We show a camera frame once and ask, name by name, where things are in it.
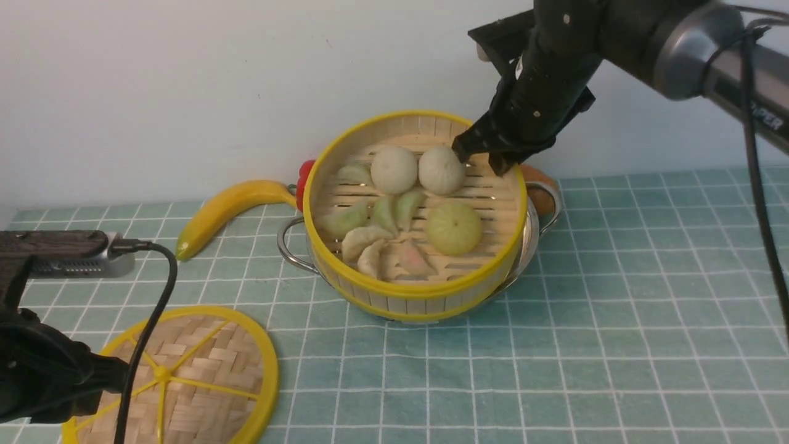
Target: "bamboo steamer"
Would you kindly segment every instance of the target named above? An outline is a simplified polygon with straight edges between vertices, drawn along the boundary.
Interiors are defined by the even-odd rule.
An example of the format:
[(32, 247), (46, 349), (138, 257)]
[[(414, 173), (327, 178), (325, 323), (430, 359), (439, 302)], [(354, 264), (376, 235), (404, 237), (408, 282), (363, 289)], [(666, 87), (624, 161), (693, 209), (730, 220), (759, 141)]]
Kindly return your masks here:
[[(508, 280), (515, 268), (525, 268), (523, 259), (533, 254), (540, 233), (537, 213), (529, 203), (520, 168), (503, 177), (488, 166), (488, 155), (472, 156), (467, 163), (463, 188), (449, 197), (428, 197), (415, 216), (411, 230), (400, 231), (388, 241), (381, 255), (381, 280), (359, 273), (355, 264), (341, 259), (341, 239), (319, 231), (314, 220), (360, 199), (383, 196), (372, 186), (341, 182), (336, 173), (350, 162), (369, 165), (376, 152), (387, 145), (407, 148), (420, 156), (437, 145), (451, 146), (471, 122), (436, 111), (402, 111), (370, 119), (338, 137), (324, 150), (310, 171), (304, 194), (304, 222), (308, 251), (313, 264), (293, 256), (284, 235), (301, 219), (290, 220), (280, 230), (278, 246), (286, 260), (321, 275), (349, 302), (379, 316), (404, 322), (433, 322), (464, 313), (485, 301)], [(559, 195), (547, 184), (532, 182), (555, 199), (555, 211), (543, 231), (561, 212)], [(475, 208), (484, 225), (477, 248), (461, 257), (440, 254), (424, 232), (430, 208), (447, 199)], [(427, 278), (410, 276), (398, 264), (398, 243), (412, 239), (428, 255), (436, 274)]]
[[(101, 354), (128, 361), (145, 323)], [(257, 442), (273, 413), (278, 380), (274, 346), (251, 318), (225, 307), (169, 310), (135, 373), (125, 442)], [(105, 392), (95, 415), (64, 423), (64, 444), (113, 442), (119, 401), (119, 394)]]

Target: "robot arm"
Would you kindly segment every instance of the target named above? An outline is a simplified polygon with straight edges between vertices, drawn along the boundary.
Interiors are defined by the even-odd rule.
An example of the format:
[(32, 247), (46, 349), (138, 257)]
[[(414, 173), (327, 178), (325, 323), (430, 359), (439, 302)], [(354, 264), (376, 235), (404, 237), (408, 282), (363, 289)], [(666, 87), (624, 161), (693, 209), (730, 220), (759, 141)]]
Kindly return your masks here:
[(104, 391), (120, 393), (129, 365), (92, 353), (36, 313), (19, 308), (28, 279), (119, 277), (132, 254), (101, 231), (0, 231), (0, 423), (63, 423), (96, 413)]
[[(670, 100), (705, 96), (742, 118), (742, 14), (717, 0), (535, 0), (534, 9), (469, 32), (502, 76), (485, 113), (454, 140), (502, 175), (555, 144), (595, 98), (587, 83), (608, 60)], [(789, 58), (754, 51), (757, 131), (789, 153)]]

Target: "fake banana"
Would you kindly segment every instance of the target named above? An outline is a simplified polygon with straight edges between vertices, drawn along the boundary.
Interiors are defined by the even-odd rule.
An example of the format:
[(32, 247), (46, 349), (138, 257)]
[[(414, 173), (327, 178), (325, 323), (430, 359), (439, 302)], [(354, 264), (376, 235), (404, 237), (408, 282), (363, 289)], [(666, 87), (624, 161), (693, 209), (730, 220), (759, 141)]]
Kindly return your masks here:
[(254, 206), (286, 203), (296, 207), (296, 198), (279, 182), (250, 180), (233, 185), (205, 203), (178, 236), (175, 257), (190, 259), (238, 214)]

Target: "white wall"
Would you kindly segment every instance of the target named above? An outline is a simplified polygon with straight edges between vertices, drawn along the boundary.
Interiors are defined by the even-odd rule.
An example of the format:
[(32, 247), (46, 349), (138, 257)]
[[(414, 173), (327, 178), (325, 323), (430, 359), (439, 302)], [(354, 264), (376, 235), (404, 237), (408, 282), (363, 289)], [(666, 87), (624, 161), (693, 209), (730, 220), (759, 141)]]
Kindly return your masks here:
[[(205, 198), (246, 179), (293, 182), (301, 161), (379, 113), (476, 119), (498, 76), (466, 32), (530, 6), (0, 2), (0, 204)], [(789, 51), (786, 32), (772, 34)], [(704, 100), (669, 103), (608, 64), (590, 87), (593, 110), (533, 160), (550, 174), (744, 163), (740, 127)]]

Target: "teal grid tablecloth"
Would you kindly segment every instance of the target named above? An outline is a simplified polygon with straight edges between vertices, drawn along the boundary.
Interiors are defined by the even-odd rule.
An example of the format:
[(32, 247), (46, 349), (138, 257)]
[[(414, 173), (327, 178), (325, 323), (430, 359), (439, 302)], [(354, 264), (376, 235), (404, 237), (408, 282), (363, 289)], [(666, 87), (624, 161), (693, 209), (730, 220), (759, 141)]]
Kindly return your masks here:
[[(789, 168), (768, 169), (789, 251)], [(181, 264), (172, 306), (222, 304), (270, 332), (282, 371), (263, 443), (789, 444), (789, 352), (744, 170), (563, 180), (567, 214), (510, 291), (468, 318), (384, 322), (285, 265), (294, 211), (254, 209)], [(173, 247), (200, 202), (42, 209), (12, 229), (99, 228)], [(303, 231), (289, 238), (305, 253)], [(145, 319), (166, 263), (36, 281), (23, 306), (101, 348)], [(59, 427), (0, 425), (51, 444)]]

